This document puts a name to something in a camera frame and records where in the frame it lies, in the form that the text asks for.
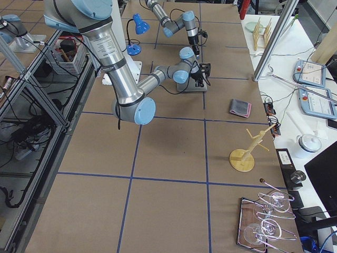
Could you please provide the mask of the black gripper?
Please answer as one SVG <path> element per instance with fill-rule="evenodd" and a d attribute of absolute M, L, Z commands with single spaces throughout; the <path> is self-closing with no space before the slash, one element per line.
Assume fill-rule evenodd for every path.
<path fill-rule="evenodd" d="M 188 36 L 188 41 L 191 46 L 193 46 L 193 52 L 195 54 L 196 58 L 200 57 L 200 48 L 199 48 L 199 36 L 193 35 L 193 36 Z"/>
<path fill-rule="evenodd" d="M 196 72 L 191 73 L 191 77 L 195 80 L 195 87 L 204 87 L 204 82 L 208 83 L 208 64 L 201 63 L 199 69 Z"/>

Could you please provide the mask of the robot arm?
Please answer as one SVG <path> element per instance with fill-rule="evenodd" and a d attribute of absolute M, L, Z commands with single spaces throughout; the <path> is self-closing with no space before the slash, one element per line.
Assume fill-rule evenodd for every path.
<path fill-rule="evenodd" d="M 145 79 L 136 82 L 127 65 L 123 50 L 115 37 L 112 1 L 45 1 L 44 18 L 49 27 L 80 33 L 88 39 L 92 54 L 112 81 L 116 99 L 112 109 L 122 121 L 145 125 L 151 122 L 156 111 L 155 101 L 148 97 L 167 79 L 177 84 L 177 92 L 206 91 L 209 83 L 204 66 L 198 63 L 199 34 L 193 11 L 183 12 L 171 20 L 158 1 L 146 1 L 163 27 L 165 36 L 171 37 L 184 28 L 189 46 L 180 50 L 180 62 L 170 66 L 158 66 Z"/>
<path fill-rule="evenodd" d="M 197 57 L 200 57 L 199 29 L 197 28 L 193 11 L 183 11 L 176 19 L 172 20 L 158 1 L 145 1 L 146 6 L 157 17 L 166 37 L 172 37 L 175 33 L 185 28 L 189 44 Z"/>

